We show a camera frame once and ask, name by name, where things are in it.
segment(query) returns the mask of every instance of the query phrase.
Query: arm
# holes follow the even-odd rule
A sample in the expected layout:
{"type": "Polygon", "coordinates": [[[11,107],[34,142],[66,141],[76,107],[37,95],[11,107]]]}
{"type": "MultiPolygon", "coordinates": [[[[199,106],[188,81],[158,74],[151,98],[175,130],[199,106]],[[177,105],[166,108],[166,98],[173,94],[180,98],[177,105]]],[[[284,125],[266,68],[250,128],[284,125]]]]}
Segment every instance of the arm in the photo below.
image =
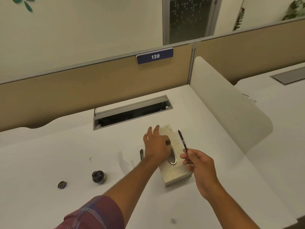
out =
{"type": "Polygon", "coordinates": [[[213,208],[223,229],[259,229],[218,181],[212,158],[194,149],[188,149],[180,157],[185,159],[182,163],[194,172],[200,194],[213,208]]]}
{"type": "Polygon", "coordinates": [[[56,229],[124,228],[154,171],[170,155],[168,136],[159,135],[159,126],[144,135],[145,157],[103,195],[96,196],[64,218],[56,229]]]}
{"type": "Polygon", "coordinates": [[[154,171],[170,155],[171,147],[166,145],[168,136],[159,135],[157,125],[152,133],[149,127],[143,137],[145,144],[145,157],[130,173],[117,184],[104,193],[116,202],[122,211],[124,224],[127,225],[132,212],[154,171]]]}

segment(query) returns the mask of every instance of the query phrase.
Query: black pen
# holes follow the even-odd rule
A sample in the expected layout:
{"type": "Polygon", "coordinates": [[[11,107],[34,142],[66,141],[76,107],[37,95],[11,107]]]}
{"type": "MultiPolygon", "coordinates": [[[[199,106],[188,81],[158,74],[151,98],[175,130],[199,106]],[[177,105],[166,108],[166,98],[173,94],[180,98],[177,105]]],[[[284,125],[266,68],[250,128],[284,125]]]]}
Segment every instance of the black pen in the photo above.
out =
{"type": "Polygon", "coordinates": [[[180,130],[178,130],[178,133],[179,133],[179,136],[180,136],[180,138],[181,138],[182,144],[183,144],[184,147],[185,147],[185,151],[188,152],[188,148],[186,147],[186,144],[185,144],[185,142],[184,142],[184,139],[183,139],[183,136],[182,136],[180,130]]]}

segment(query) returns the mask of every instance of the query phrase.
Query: plaid shirt sleeve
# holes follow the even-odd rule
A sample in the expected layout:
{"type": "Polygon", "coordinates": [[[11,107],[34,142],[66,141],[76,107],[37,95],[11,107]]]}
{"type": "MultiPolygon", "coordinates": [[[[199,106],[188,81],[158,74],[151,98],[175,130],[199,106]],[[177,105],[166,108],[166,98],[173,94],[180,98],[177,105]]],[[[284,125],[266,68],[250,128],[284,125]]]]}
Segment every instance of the plaid shirt sleeve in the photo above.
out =
{"type": "Polygon", "coordinates": [[[96,196],[78,210],[67,215],[56,229],[121,229],[123,214],[108,196],[96,196]]]}

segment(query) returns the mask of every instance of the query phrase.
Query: wall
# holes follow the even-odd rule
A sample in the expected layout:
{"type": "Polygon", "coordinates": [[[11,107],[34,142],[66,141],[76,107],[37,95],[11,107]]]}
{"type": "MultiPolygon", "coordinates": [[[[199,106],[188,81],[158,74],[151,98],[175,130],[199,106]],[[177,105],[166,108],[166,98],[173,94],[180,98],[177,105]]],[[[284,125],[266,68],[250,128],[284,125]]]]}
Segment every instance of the wall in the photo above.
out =
{"type": "Polygon", "coordinates": [[[245,17],[238,30],[281,21],[294,0],[244,0],[245,17]]]}
{"type": "Polygon", "coordinates": [[[243,0],[222,0],[216,22],[214,35],[227,34],[233,31],[243,0]]]}
{"type": "Polygon", "coordinates": [[[162,46],[162,0],[0,0],[0,83],[162,46]]]}

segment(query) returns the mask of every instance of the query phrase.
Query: desk surface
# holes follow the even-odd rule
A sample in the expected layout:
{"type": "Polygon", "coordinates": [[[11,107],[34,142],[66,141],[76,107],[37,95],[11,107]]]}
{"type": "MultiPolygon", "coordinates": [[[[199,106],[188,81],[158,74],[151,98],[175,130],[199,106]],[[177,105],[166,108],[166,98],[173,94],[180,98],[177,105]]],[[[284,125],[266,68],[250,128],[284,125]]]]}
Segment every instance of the desk surface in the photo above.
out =
{"type": "MultiPolygon", "coordinates": [[[[172,110],[92,130],[93,110],[65,116],[37,129],[0,133],[0,225],[2,228],[53,228],[63,217],[115,184],[140,161],[149,126],[170,124],[189,147],[215,160],[218,177],[262,229],[296,223],[230,136],[189,85],[112,104],[112,109],[167,95],[172,110]],[[95,184],[91,173],[108,179],[95,184]],[[67,181],[63,190],[60,181],[67,181]]],[[[127,228],[221,228],[199,194],[194,177],[165,188],[159,169],[149,180],[127,228]]]]}
{"type": "Polygon", "coordinates": [[[247,157],[290,212],[305,215],[305,80],[287,86],[270,76],[305,67],[305,63],[240,80],[235,87],[249,95],[273,123],[273,132],[247,157]]]}

